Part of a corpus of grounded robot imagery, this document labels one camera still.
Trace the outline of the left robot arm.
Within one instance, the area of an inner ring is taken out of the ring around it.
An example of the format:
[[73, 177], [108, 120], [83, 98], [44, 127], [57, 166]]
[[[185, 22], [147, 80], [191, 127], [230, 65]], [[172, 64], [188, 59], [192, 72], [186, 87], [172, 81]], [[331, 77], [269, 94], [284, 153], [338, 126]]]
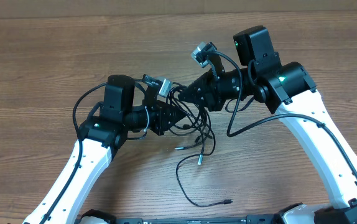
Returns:
[[140, 82], [126, 75], [111, 75], [104, 99], [95, 104], [82, 124], [74, 122], [78, 137], [72, 154], [37, 208], [25, 223], [74, 223], [89, 192], [110, 165], [128, 133], [152, 131], [161, 136], [184, 118], [178, 108], [158, 100], [166, 97], [172, 82], [144, 75]]

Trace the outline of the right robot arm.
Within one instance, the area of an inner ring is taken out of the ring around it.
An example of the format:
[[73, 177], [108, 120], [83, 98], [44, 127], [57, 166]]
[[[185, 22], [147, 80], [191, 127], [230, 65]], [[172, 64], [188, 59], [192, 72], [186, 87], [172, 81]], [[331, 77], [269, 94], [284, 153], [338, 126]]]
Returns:
[[296, 137], [316, 168], [328, 194], [326, 205], [296, 203], [273, 215], [247, 217], [246, 223], [357, 223], [357, 155], [340, 133], [306, 69], [281, 64], [268, 30], [256, 26], [234, 35], [239, 62], [224, 71], [224, 55], [211, 43], [200, 44], [193, 59], [210, 71], [179, 99], [219, 111], [227, 100], [256, 100], [271, 120], [281, 121]]

